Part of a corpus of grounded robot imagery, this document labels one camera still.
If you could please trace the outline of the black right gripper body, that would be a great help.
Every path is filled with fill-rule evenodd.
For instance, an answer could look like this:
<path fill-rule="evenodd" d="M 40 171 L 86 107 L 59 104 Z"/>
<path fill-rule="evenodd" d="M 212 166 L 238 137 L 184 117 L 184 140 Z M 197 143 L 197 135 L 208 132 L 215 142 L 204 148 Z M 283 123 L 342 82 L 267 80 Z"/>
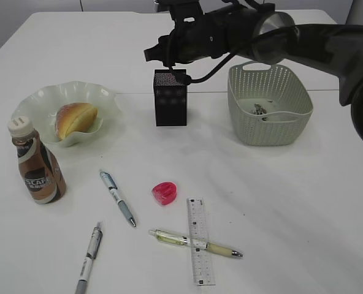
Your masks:
<path fill-rule="evenodd" d="M 237 56 L 252 58 L 251 41 L 261 18 L 261 5 L 239 2 L 204 13 L 201 5 L 182 6 L 170 10 L 175 23 L 170 34 L 159 37 L 158 44 L 144 50 L 146 61 L 161 61 L 164 66 L 189 64 L 198 59 L 216 59 L 239 51 Z"/>

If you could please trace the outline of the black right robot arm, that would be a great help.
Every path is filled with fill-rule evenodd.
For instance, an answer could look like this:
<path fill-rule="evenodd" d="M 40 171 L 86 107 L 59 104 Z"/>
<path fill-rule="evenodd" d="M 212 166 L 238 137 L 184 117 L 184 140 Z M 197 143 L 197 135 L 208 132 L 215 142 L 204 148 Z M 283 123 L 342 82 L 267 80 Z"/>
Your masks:
<path fill-rule="evenodd" d="M 284 59 L 334 75 L 339 102 L 350 106 L 353 126 L 363 140 L 363 25 L 296 24 L 273 3 L 226 1 L 204 12 L 199 1 L 157 1 L 174 28 L 144 51 L 147 61 L 173 69 L 202 58 L 224 66 L 234 56 L 263 64 Z"/>

